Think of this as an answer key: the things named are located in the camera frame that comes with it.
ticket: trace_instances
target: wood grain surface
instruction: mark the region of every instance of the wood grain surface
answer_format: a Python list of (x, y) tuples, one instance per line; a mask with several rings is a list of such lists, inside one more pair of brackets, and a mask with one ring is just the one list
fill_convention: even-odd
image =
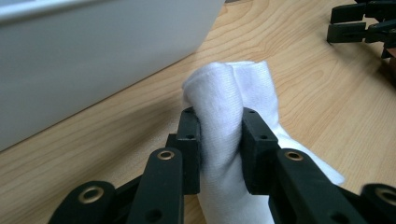
[[(266, 60), (284, 128), (339, 170), (344, 188), (396, 186), (396, 90), (382, 44), (325, 41), (332, 8), (351, 3), (226, 4), (191, 56), (1, 152), (0, 223), (46, 223), (74, 187), (118, 187), (142, 174), (149, 153), (177, 130), (183, 80), (211, 62)], [(185, 223), (205, 223), (196, 196), (185, 205)]]

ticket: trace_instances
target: metal rivet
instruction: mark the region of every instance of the metal rivet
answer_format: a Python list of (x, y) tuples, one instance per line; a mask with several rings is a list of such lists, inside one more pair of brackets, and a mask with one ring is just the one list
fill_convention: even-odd
[(304, 157), (297, 152), (287, 151), (285, 156), (292, 161), (302, 161)]
[(157, 155), (158, 159), (167, 161), (175, 157), (175, 153), (173, 151), (164, 150)]
[(94, 203), (102, 198), (105, 191), (97, 186), (90, 186), (85, 188), (79, 195), (78, 200), (81, 203)]
[(375, 194), (382, 199), (382, 201), (396, 206), (396, 192), (390, 189), (377, 188), (375, 189)]

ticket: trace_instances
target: white container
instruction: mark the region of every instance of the white container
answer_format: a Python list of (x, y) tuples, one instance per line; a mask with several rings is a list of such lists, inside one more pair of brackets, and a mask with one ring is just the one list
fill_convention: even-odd
[(0, 0), (0, 150), (191, 54), (223, 2)]

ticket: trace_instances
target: wooden table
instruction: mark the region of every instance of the wooden table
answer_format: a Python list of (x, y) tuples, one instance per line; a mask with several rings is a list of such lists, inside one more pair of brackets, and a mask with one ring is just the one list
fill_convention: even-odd
[[(266, 60), (292, 137), (346, 177), (344, 188), (396, 186), (396, 91), (382, 45), (329, 45), (331, 9), (352, 1), (241, 0), (226, 4), (191, 56), (0, 153), (0, 223), (45, 223), (74, 187), (116, 187), (143, 172), (177, 130), (181, 84), (219, 61)], [(195, 196), (186, 223), (205, 223)]]

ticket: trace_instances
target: white towel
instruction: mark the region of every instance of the white towel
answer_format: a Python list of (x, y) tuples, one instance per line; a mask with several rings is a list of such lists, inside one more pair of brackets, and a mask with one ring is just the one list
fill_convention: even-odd
[(184, 106), (193, 106), (201, 123), (202, 170), (198, 199), (209, 224), (274, 223), (267, 196), (250, 195), (237, 151), (243, 107), (256, 110), (279, 145), (307, 153), (334, 184), (344, 178), (279, 124), (277, 97), (267, 63), (211, 63), (183, 84)]

